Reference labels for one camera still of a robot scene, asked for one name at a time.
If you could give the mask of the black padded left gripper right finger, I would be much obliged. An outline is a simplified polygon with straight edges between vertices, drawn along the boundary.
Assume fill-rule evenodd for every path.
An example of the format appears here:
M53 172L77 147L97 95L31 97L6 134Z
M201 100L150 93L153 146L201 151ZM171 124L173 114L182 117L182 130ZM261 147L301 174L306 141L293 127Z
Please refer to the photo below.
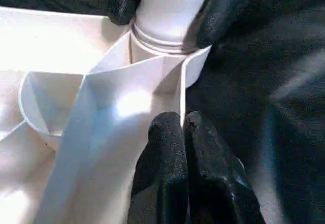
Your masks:
M183 125L191 223L264 223L241 161L199 111Z

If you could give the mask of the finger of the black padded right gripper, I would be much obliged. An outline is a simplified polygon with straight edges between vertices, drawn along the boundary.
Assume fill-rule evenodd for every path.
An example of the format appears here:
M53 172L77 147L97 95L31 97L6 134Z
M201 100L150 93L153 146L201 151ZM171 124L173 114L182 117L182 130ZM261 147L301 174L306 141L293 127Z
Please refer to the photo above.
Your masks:
M127 25L135 17L141 0L108 0L107 15L116 25Z
M204 49L221 39L250 0L204 0L183 40L185 52Z

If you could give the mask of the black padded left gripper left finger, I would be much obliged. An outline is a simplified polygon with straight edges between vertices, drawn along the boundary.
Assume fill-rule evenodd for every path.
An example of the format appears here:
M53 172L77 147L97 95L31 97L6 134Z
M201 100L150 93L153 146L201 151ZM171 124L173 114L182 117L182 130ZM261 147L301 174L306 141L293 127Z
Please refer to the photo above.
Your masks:
M157 115L135 168L128 223L186 223L188 168L180 117Z

